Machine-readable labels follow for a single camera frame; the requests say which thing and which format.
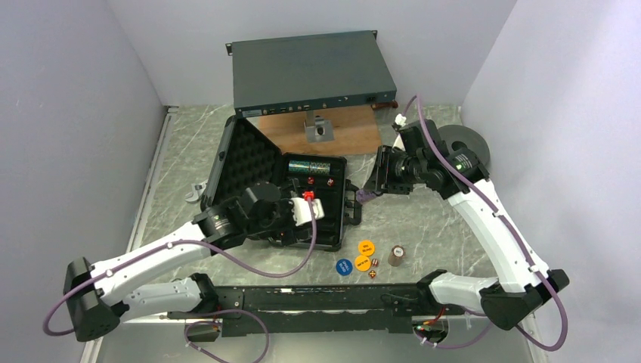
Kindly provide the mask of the black poker set case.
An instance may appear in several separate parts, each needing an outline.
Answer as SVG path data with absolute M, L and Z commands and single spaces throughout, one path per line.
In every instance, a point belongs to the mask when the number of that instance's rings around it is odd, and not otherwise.
M 250 121 L 230 116 L 200 198 L 200 222 L 211 228 L 218 216 L 233 228 L 223 248 L 247 237 L 335 252 L 345 228 L 361 223 L 346 170 L 344 157 L 285 153 Z

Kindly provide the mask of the brown poker chip stack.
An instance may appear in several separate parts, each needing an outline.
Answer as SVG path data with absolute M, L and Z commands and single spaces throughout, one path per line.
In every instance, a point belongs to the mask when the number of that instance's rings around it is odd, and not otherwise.
M 390 266 L 392 267 L 400 266 L 404 261 L 405 255 L 405 249 L 402 246 L 393 246 L 388 257 L 388 264 L 390 264 Z

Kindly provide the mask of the purple poker chip stack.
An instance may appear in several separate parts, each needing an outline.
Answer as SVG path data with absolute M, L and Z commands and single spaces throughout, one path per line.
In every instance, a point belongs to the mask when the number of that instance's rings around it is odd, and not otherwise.
M 372 191 L 365 191 L 363 189 L 359 189 L 355 193 L 356 196 L 356 201 L 365 204 L 371 200 L 374 200 L 378 197 L 378 195 Z

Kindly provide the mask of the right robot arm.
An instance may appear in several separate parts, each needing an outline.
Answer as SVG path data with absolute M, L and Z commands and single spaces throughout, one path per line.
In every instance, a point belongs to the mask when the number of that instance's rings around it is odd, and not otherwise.
M 416 303 L 434 314 L 444 305 L 480 312 L 498 328 L 510 330 L 569 284 L 561 269 L 551 269 L 511 225 L 483 158 L 484 140 L 452 141 L 447 126 L 430 119 L 393 125 L 398 137 L 379 147 L 364 190 L 408 195 L 423 184 L 438 193 L 462 217 L 483 247 L 496 272 L 493 278 L 470 278 L 434 271 L 417 286 Z

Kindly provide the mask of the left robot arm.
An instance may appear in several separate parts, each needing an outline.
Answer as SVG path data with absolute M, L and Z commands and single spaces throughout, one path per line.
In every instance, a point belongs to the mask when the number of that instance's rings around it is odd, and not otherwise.
M 322 203 L 311 192 L 284 197 L 270 183 L 258 183 L 240 195 L 206 207 L 171 234 L 112 259 L 73 260 L 64 281 L 63 300 L 72 322 L 70 333 L 88 342 L 113 331 L 120 323 L 158 312 L 210 316 L 218 295 L 205 274 L 175 283 L 152 284 L 158 276 L 190 262 L 221 255 L 244 269 L 270 278 L 286 273 L 260 271 L 227 251 L 248 237 L 283 232 L 307 223 L 317 231 L 324 217 Z

